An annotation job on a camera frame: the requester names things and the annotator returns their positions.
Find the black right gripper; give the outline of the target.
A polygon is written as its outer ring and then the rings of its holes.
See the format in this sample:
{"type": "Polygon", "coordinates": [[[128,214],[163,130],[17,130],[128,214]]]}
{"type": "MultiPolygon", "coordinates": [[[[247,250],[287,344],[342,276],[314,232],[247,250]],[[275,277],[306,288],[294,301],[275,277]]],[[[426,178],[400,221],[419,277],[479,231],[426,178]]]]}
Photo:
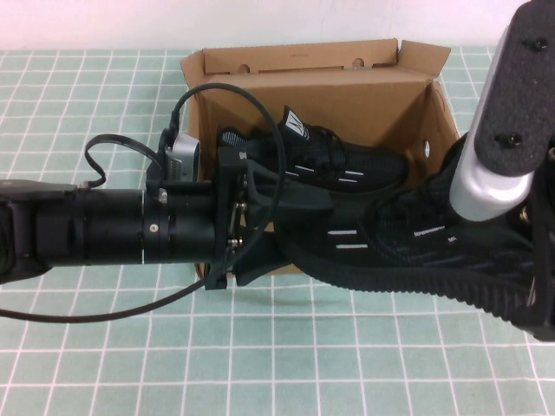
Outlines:
{"type": "Polygon", "coordinates": [[[534,276],[523,329],[535,339],[554,341],[554,144],[536,170],[527,214],[532,227],[534,276]]]}

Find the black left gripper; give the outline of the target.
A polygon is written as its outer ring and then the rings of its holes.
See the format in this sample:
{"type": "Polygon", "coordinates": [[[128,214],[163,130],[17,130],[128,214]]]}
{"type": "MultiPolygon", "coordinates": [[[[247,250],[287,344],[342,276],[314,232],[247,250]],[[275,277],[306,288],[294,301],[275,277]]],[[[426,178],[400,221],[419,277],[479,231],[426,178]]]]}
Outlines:
{"type": "MultiPolygon", "coordinates": [[[[225,289],[231,260],[242,245],[238,234],[239,206],[245,195],[249,213],[266,213],[278,190],[278,174],[259,164],[248,164],[239,151],[221,147],[217,151],[214,177],[216,202],[214,217],[214,256],[205,267],[205,288],[225,289]]],[[[311,185],[284,178],[275,213],[329,213],[333,210],[330,193],[311,185]]],[[[235,264],[235,281],[239,287],[261,276],[299,273],[300,269],[285,253],[286,240],[276,233],[264,233],[255,245],[235,264]]]]}

